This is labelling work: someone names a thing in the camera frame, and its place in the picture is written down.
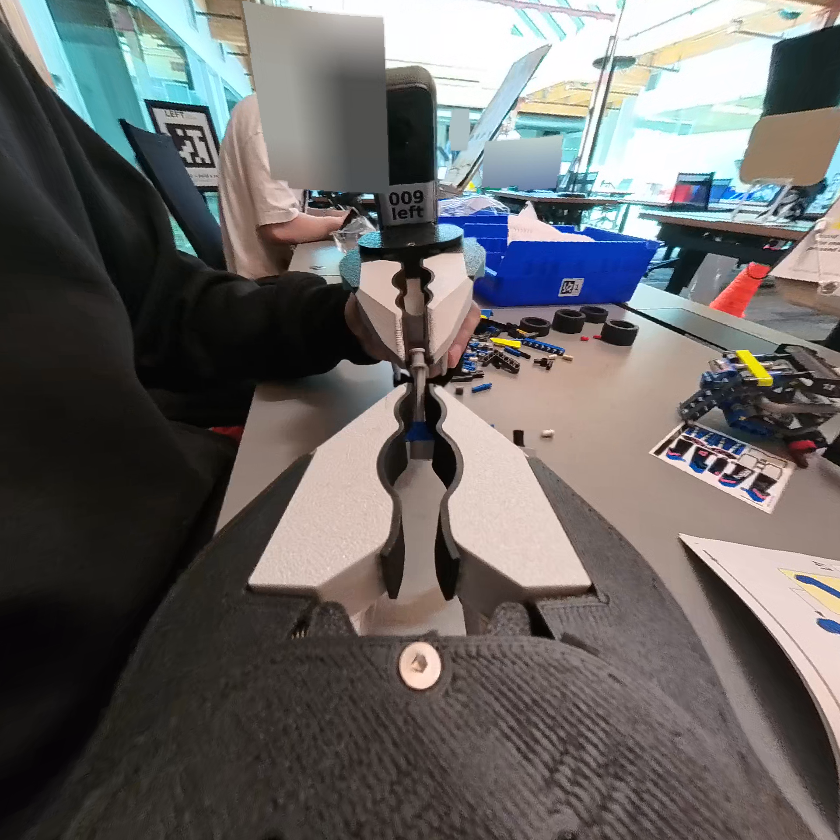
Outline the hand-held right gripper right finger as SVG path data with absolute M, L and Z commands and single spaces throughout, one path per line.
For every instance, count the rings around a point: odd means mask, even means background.
M 427 408 L 444 486 L 434 549 L 444 599 L 489 616 L 505 602 L 587 593 L 590 575 L 523 449 L 443 386 L 428 387 Z

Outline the grey blue lego subassembly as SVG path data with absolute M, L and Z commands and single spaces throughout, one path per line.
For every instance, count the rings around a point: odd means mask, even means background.
M 427 384 L 433 366 L 428 349 L 426 305 L 423 281 L 407 278 L 402 298 L 402 328 L 411 381 L 407 386 L 402 414 L 407 453 L 410 459 L 416 460 L 431 460 L 434 455 L 434 434 L 426 416 Z

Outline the blue plastic bin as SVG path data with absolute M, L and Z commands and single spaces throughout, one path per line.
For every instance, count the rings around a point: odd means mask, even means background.
M 474 238 L 486 252 L 486 264 L 496 270 L 508 250 L 508 219 L 504 213 L 474 213 L 467 216 L 440 216 L 440 224 L 459 228 L 466 238 Z
M 630 301 L 660 243 L 586 227 L 591 243 L 524 243 L 507 247 L 497 269 L 475 280 L 493 308 L 572 306 Z

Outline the beige tilted board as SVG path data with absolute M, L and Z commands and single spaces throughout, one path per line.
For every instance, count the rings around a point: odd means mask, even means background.
M 838 108 L 764 116 L 752 127 L 738 178 L 816 184 L 826 175 L 838 141 Z

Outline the person in black sleeve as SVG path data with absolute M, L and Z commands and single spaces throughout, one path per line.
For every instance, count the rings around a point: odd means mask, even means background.
M 2 25 L 2 838 L 36 819 L 212 531 L 234 444 L 161 410 L 145 328 L 207 278 Z

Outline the wooden background table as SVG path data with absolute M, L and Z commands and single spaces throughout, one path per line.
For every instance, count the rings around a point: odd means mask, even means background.
M 665 290 L 679 295 L 697 273 L 702 260 L 722 256 L 773 267 L 787 250 L 800 242 L 815 221 L 797 220 L 768 223 L 731 220 L 724 213 L 682 213 L 644 211 L 640 218 L 659 225 L 659 239 L 678 249 L 674 271 Z
M 622 232 L 629 215 L 629 203 L 622 193 L 566 193 L 566 192 L 521 192 L 518 190 L 488 190 L 492 196 L 518 214 L 526 205 L 531 205 L 540 221 L 551 225 L 586 226 Z

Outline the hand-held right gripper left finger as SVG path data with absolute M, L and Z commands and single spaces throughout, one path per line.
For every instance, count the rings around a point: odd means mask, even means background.
M 409 392 L 397 386 L 314 451 L 248 579 L 252 591 L 336 602 L 351 615 L 398 596 Z

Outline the orange traffic cone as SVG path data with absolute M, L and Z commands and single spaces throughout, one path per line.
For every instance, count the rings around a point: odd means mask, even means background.
M 770 271 L 770 266 L 756 262 L 748 263 L 740 269 L 731 283 L 708 304 L 709 308 L 735 318 L 744 318 L 747 307 Z

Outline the pile of lego pieces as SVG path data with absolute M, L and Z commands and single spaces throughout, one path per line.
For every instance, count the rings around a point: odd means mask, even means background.
M 449 380 L 455 393 L 462 396 L 466 388 L 473 394 L 488 392 L 492 382 L 488 371 L 519 376 L 522 366 L 551 371 L 560 362 L 573 363 L 567 349 L 548 341 L 548 337 L 530 338 L 518 330 L 518 321 L 504 321 L 488 308 L 480 311 L 479 323 Z

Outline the clear plastic bag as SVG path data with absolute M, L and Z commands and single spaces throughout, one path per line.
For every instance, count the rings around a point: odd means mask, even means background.
M 363 236 L 377 232 L 378 228 L 371 219 L 354 207 L 348 211 L 341 226 L 332 233 L 332 240 L 340 253 L 347 255 L 359 247 Z
M 475 215 L 507 216 L 510 212 L 509 207 L 496 197 L 480 193 L 443 198 L 437 204 L 439 219 Z

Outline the blue black lego car model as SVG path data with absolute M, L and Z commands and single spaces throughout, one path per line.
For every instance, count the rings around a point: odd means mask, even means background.
M 779 441 L 806 468 L 812 455 L 833 445 L 823 426 L 839 413 L 838 365 L 791 343 L 770 353 L 726 352 L 709 362 L 677 416 L 695 424 L 714 410 L 732 429 Z

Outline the black chair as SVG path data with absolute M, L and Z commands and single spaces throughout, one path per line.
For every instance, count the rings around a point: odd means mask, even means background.
M 170 136 L 119 120 L 140 168 L 160 194 L 197 257 L 215 270 L 226 270 L 221 227 L 194 185 Z

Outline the person's left forearm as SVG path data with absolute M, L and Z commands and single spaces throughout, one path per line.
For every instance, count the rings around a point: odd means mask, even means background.
M 205 271 L 180 307 L 178 361 L 190 383 L 289 381 L 383 360 L 356 296 L 306 272 L 257 282 Z

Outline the white leaning board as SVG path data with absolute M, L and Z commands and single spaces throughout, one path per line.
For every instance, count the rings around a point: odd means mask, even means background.
M 440 183 L 441 187 L 445 187 L 452 194 L 462 193 L 467 188 L 479 168 L 486 143 L 497 137 L 505 118 L 518 103 L 525 87 L 551 48 L 551 44 L 542 45 L 511 65 L 496 93 L 480 114 L 476 125 L 470 129 L 466 148 L 455 156 L 445 180 Z

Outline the lego sticker sheet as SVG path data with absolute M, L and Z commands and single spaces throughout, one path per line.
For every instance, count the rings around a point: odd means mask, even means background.
M 793 461 L 698 423 L 682 423 L 649 454 L 705 485 L 772 513 L 788 486 Z

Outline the leaning printed board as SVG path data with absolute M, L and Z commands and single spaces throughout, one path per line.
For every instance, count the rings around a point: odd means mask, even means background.
M 771 270 L 788 303 L 839 316 L 839 200 Z

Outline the person's left hand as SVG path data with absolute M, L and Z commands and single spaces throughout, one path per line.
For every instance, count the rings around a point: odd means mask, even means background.
M 405 365 L 398 360 L 378 334 L 373 331 L 367 322 L 356 296 L 350 294 L 344 305 L 344 320 L 347 323 L 353 336 L 359 341 L 362 350 L 375 361 L 386 361 L 396 365 L 401 370 L 406 370 Z M 455 367 L 470 341 L 473 332 L 480 320 L 480 309 L 472 301 L 452 343 L 448 346 L 445 357 L 431 365 L 428 375 L 433 378 L 440 378 L 447 374 L 449 369 Z

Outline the lego instruction booklet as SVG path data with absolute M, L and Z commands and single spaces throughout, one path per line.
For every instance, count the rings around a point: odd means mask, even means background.
M 685 533 L 679 539 L 784 651 L 838 753 L 839 562 Z

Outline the framed marker sign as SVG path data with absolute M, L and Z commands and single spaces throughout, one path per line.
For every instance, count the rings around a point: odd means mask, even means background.
M 145 99 L 154 131 L 170 139 L 201 193 L 218 189 L 219 141 L 208 106 Z

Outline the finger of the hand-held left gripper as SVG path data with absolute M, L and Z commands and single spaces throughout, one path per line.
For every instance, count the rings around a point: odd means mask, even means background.
M 428 349 L 435 364 L 446 356 L 474 300 L 473 281 L 467 273 L 466 258 L 459 251 L 424 257 L 420 279 L 427 301 Z
M 406 362 L 402 271 L 396 260 L 365 261 L 353 294 L 353 335 L 370 357 L 394 364 Z

